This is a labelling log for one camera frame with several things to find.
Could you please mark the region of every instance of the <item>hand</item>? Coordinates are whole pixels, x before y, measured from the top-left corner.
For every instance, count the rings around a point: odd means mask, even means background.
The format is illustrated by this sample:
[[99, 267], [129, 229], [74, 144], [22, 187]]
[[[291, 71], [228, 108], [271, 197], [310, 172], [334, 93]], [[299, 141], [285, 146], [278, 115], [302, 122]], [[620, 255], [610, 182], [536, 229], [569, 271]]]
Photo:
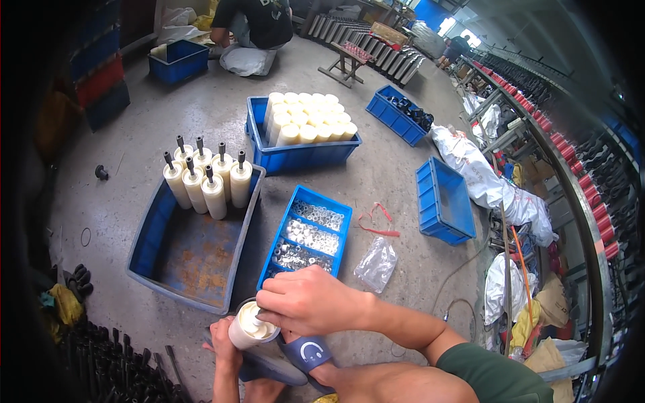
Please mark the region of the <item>hand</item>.
[[213, 338], [213, 347], [208, 343], [202, 344], [202, 347], [215, 353], [215, 366], [229, 366], [239, 371], [242, 366], [242, 353], [233, 345], [228, 337], [228, 327], [235, 319], [234, 316], [228, 316], [218, 320], [210, 325], [210, 335]]
[[363, 329], [376, 297], [347, 287], [320, 266], [278, 273], [255, 297], [257, 318], [302, 336]]

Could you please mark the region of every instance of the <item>blue slipper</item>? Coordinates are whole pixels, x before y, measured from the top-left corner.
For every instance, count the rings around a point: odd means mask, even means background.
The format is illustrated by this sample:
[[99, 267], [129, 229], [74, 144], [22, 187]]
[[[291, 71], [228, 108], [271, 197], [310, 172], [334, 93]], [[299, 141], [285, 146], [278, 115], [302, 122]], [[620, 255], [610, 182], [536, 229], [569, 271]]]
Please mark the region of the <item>blue slipper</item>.
[[[210, 328], [204, 330], [203, 337], [204, 341], [212, 347], [213, 342], [211, 340]], [[252, 350], [242, 351], [242, 367], [240, 368], [239, 374], [242, 382], [267, 378], [289, 386], [307, 385], [307, 376], [295, 366], [286, 361], [277, 360]]]
[[309, 371], [313, 368], [333, 359], [332, 352], [322, 336], [301, 337], [291, 343], [285, 343], [281, 333], [275, 341], [277, 341], [284, 356], [307, 376], [309, 383], [316, 390], [326, 395], [336, 392], [329, 386], [321, 385], [309, 375]]

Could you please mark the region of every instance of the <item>green sleeve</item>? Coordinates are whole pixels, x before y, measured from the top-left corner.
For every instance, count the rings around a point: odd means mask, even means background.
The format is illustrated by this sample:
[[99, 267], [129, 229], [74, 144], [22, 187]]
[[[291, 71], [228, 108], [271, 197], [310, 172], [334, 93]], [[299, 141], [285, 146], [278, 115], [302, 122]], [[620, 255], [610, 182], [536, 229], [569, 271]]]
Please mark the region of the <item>green sleeve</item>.
[[553, 403], [553, 390], [538, 374], [472, 343], [448, 349], [437, 368], [465, 380], [480, 403]]

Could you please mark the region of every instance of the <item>red crate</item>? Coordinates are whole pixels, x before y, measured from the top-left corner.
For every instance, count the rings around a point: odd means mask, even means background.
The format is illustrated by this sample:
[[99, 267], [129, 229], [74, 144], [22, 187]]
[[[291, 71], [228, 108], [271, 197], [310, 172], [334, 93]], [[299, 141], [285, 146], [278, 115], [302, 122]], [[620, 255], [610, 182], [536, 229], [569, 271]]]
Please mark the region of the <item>red crate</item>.
[[125, 76], [121, 55], [117, 54], [114, 60], [98, 68], [87, 79], [76, 84], [76, 96], [81, 108], [85, 108], [96, 101], [103, 94]]

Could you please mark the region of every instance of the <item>wooden stool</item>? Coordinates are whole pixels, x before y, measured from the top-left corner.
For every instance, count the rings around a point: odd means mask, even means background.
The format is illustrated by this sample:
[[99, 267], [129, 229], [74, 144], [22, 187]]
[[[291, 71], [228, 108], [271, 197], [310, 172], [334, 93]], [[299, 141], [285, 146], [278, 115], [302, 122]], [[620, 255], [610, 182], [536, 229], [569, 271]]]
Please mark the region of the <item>wooden stool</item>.
[[[318, 71], [335, 79], [347, 88], [352, 87], [352, 84], [348, 82], [350, 78], [354, 78], [356, 81], [362, 84], [363, 80], [356, 75], [356, 70], [367, 63], [370, 59], [373, 59], [372, 55], [349, 41], [345, 42], [345, 44], [342, 46], [337, 44], [336, 42], [332, 42], [332, 47], [338, 50], [339, 58], [336, 59], [336, 61], [333, 62], [333, 64], [328, 69], [318, 67]], [[345, 69], [345, 57], [347, 57], [352, 62], [352, 69], [349, 72], [347, 72], [347, 70]], [[342, 75], [332, 73], [332, 70], [334, 68], [339, 69]]]

